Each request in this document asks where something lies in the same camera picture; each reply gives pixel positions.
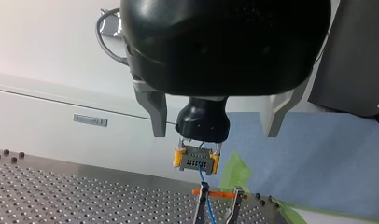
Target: metal table surface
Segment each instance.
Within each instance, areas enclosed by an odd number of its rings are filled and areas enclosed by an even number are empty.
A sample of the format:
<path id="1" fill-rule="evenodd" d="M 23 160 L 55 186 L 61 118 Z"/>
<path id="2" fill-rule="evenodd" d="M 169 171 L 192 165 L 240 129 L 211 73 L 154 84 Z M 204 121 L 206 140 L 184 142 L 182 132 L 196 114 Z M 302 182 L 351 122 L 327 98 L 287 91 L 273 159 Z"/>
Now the metal table surface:
<path id="1" fill-rule="evenodd" d="M 30 155 L 19 159 L 2 150 L 0 155 L 1 224 L 193 222 L 197 196 L 191 191 L 198 184 Z M 210 201 L 217 223 L 224 222 L 232 200 Z M 237 223 L 275 223 L 276 214 L 268 198 L 249 197 Z"/>

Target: yellow connector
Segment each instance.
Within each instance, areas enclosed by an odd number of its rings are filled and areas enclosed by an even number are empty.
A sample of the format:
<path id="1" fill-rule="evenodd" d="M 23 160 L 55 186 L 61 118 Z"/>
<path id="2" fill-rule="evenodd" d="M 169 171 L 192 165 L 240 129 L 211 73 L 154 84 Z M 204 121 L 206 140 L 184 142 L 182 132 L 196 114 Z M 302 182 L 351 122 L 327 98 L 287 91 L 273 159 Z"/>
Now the yellow connector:
<path id="1" fill-rule="evenodd" d="M 175 160 L 173 161 L 174 167 L 179 167 L 181 165 L 181 160 L 185 153 L 186 153 L 186 149 L 184 148 L 177 148 L 175 150 Z"/>
<path id="2" fill-rule="evenodd" d="M 216 175 L 217 174 L 217 169 L 218 169 L 218 163 L 219 163 L 219 155 L 210 154 L 210 158 L 213 160 L 213 171 L 212 171 L 212 174 Z"/>

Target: cable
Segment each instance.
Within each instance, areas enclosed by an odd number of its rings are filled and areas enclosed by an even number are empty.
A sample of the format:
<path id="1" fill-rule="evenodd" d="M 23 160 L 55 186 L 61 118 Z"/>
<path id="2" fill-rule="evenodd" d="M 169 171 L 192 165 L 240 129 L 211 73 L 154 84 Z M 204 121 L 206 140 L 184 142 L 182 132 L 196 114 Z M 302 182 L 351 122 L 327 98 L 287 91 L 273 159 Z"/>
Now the cable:
<path id="1" fill-rule="evenodd" d="M 212 205 L 210 205 L 209 198 L 207 197 L 207 210 L 209 210 L 210 219 L 212 219 L 212 223 L 216 224 L 216 220 L 214 219 L 213 213 L 212 213 Z"/>
<path id="2" fill-rule="evenodd" d="M 202 175 L 202 166 L 199 165 L 199 176 L 202 179 L 202 182 L 204 181 L 204 175 Z M 216 224 L 216 220 L 214 219 L 213 212 L 212 212 L 212 205 L 210 204 L 209 197 L 206 196 L 206 202 L 207 202 L 207 210 L 209 211 L 210 219 L 212 219 L 212 224 Z"/>
<path id="3" fill-rule="evenodd" d="M 199 176 L 201 177 L 202 182 L 205 182 L 204 181 L 204 175 L 202 174 L 202 166 L 201 165 L 199 165 Z"/>
<path id="4" fill-rule="evenodd" d="M 326 45 L 327 45 L 327 42 L 326 44 L 324 44 L 323 49 L 321 50 L 320 54 L 318 55 L 317 59 L 314 62 L 314 65 L 321 59 L 321 56 L 323 56 L 324 50 L 326 49 Z"/>
<path id="5" fill-rule="evenodd" d="M 112 10 L 109 10 L 107 11 L 105 14 L 103 14 L 99 20 L 97 20 L 96 22 L 96 39 L 97 39 L 97 42 L 99 42 L 99 45 L 100 47 L 105 51 L 105 53 L 110 56 L 110 58 L 114 59 L 115 61 L 119 62 L 119 63 L 123 63 L 127 66 L 128 65 L 128 59 L 127 58 L 124 58 L 124 57 L 120 57 L 118 56 L 117 54 L 113 53 L 113 51 L 111 51 L 106 45 L 105 45 L 105 41 L 103 41 L 103 38 L 102 38 L 102 34 L 100 32 L 100 24 L 102 24 L 102 21 L 105 20 L 105 18 L 115 14 L 115 13 L 118 13 L 119 12 L 119 8 L 115 8 L 115 9 L 112 9 Z"/>

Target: blue wire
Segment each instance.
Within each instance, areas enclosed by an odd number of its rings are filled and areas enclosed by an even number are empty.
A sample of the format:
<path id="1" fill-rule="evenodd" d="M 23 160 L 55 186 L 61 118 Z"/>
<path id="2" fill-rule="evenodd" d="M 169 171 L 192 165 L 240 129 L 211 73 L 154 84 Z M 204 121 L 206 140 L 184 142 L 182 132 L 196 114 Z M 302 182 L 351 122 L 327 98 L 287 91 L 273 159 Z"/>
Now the blue wire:
<path id="1" fill-rule="evenodd" d="M 204 175 L 202 175 L 202 166 L 201 165 L 199 165 L 199 175 L 201 176 L 202 182 L 205 182 L 204 181 Z"/>
<path id="2" fill-rule="evenodd" d="M 207 209 L 209 210 L 209 215 L 210 215 L 210 218 L 212 219 L 212 223 L 216 224 L 216 221 L 214 220 L 214 216 L 212 213 L 212 205 L 210 205 L 210 201 L 208 198 L 206 200 L 207 200 Z"/>
<path id="3" fill-rule="evenodd" d="M 202 182 L 204 181 L 204 175 L 202 175 L 202 166 L 199 165 L 199 175 L 201 176 Z M 212 213 L 212 205 L 210 204 L 209 197 L 206 196 L 207 201 L 207 210 L 209 210 L 210 219 L 212 219 L 212 223 L 216 224 L 216 220 L 214 219 L 213 213 Z"/>

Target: light blue surface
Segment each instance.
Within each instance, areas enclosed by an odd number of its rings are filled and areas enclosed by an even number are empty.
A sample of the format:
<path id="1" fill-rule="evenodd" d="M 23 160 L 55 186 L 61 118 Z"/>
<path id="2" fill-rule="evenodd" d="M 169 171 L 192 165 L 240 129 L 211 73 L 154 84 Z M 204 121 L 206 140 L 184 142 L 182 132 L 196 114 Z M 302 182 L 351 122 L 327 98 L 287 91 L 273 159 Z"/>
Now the light blue surface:
<path id="1" fill-rule="evenodd" d="M 223 167 L 237 151 L 253 172 L 252 192 L 334 212 L 379 218 L 379 124 L 338 113 L 288 113 L 266 138 L 258 113 L 230 113 Z M 217 176 L 206 178 L 218 186 Z"/>

